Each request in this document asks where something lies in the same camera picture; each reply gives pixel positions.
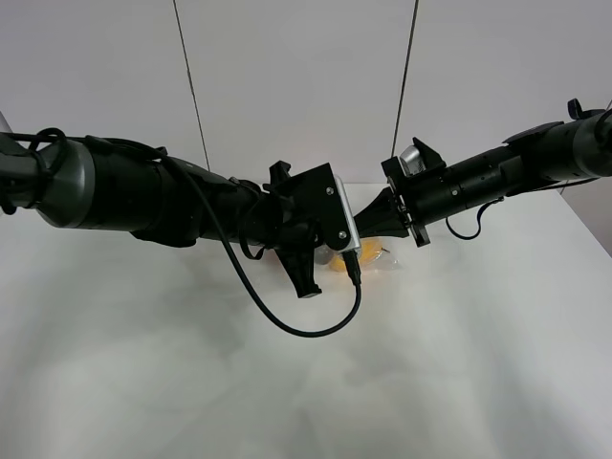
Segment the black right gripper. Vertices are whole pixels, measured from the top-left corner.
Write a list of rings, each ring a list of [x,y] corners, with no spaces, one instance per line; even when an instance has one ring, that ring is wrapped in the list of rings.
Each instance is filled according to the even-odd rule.
[[[430,243],[425,219],[417,207],[417,188],[428,180],[439,178],[447,164],[439,153],[419,139],[413,138],[412,145],[419,149],[426,170],[406,177],[399,161],[401,154],[382,162],[390,187],[385,187],[354,217],[360,238],[406,238],[411,234],[418,248]]]

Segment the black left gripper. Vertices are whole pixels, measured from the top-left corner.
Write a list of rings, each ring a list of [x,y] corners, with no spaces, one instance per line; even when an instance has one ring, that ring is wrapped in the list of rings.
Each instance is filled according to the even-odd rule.
[[[295,176],[291,166],[279,161],[270,168],[270,181],[258,186],[239,184],[254,194],[238,224],[238,243],[245,256],[260,259],[273,250],[298,298],[322,293],[315,282],[315,249],[328,245],[341,250],[339,239],[344,229],[343,212],[329,164],[323,164]]]

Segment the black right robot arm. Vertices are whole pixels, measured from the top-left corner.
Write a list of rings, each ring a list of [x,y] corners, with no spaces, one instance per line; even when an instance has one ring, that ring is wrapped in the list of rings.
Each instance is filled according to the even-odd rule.
[[[611,175],[611,112],[568,103],[569,121],[541,124],[457,164],[415,139],[407,152],[383,162],[399,216],[420,247],[426,227],[471,208]]]

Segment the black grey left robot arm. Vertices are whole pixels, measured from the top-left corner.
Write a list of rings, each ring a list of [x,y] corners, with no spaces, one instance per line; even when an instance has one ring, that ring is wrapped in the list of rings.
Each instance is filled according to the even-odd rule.
[[[1,208],[32,208],[52,226],[127,231],[173,248],[227,240],[258,259],[275,251],[300,297],[317,295],[315,251],[356,249],[361,239],[405,237],[389,192],[352,216],[328,164],[290,174],[285,162],[258,185],[224,178],[162,148],[69,137],[56,128],[1,137]]]

